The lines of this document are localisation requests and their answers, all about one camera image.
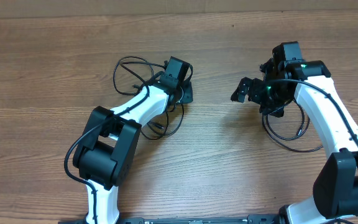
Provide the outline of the black cable silver plug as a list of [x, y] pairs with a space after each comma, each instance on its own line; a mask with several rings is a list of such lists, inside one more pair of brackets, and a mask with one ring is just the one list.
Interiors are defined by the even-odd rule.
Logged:
[[[176, 110], [176, 107], [177, 105], [180, 105], [181, 106], [181, 117], [180, 117], [180, 120], [177, 124], [177, 126], [169, 131], [168, 130], [168, 127], [169, 127], [169, 114], [170, 113], [173, 113], [175, 110]], [[183, 118], [184, 118], [184, 115], [185, 115], [185, 107], [183, 105], [183, 103], [177, 103], [173, 109], [169, 110], [169, 111], [165, 111], [164, 112], [164, 115], [166, 117], [166, 122], [165, 124], [161, 124], [159, 122], [156, 122], [156, 121], [149, 121], [146, 126], [154, 133], [153, 136], [148, 136], [146, 135], [143, 131], [140, 131], [141, 135], [143, 135], [143, 137], [145, 137], [146, 139], [148, 140], [151, 140], [151, 141], [156, 141], [156, 140], [159, 140], [159, 139], [162, 139], [162, 138], [167, 138], [167, 137], [170, 137], [172, 135], [174, 135], [180, 128], [182, 122], [183, 122]]]

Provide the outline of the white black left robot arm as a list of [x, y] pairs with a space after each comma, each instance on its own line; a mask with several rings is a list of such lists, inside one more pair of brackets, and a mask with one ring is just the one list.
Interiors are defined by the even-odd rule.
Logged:
[[88, 193], [88, 213], [80, 223], [119, 221], [118, 190], [131, 168], [142, 128], [176, 105], [193, 101], [192, 65], [171, 57], [160, 67], [149, 80], [141, 79], [127, 103], [112, 109], [96, 107], [69, 148], [65, 172], [85, 184]]

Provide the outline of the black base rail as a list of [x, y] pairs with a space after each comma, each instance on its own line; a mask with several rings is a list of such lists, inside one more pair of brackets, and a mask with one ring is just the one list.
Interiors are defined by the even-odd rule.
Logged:
[[119, 218], [117, 224], [281, 224], [286, 223], [280, 215], [253, 214], [236, 218]]

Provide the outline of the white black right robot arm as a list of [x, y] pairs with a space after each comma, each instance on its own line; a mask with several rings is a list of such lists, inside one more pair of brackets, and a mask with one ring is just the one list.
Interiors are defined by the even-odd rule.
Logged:
[[358, 217], [358, 125], [341, 101], [327, 66], [306, 61], [297, 41], [283, 42], [260, 65], [263, 79], [244, 77], [231, 101], [260, 106], [262, 124], [295, 102], [313, 123], [327, 161], [308, 199], [283, 206], [272, 223], [346, 223]]

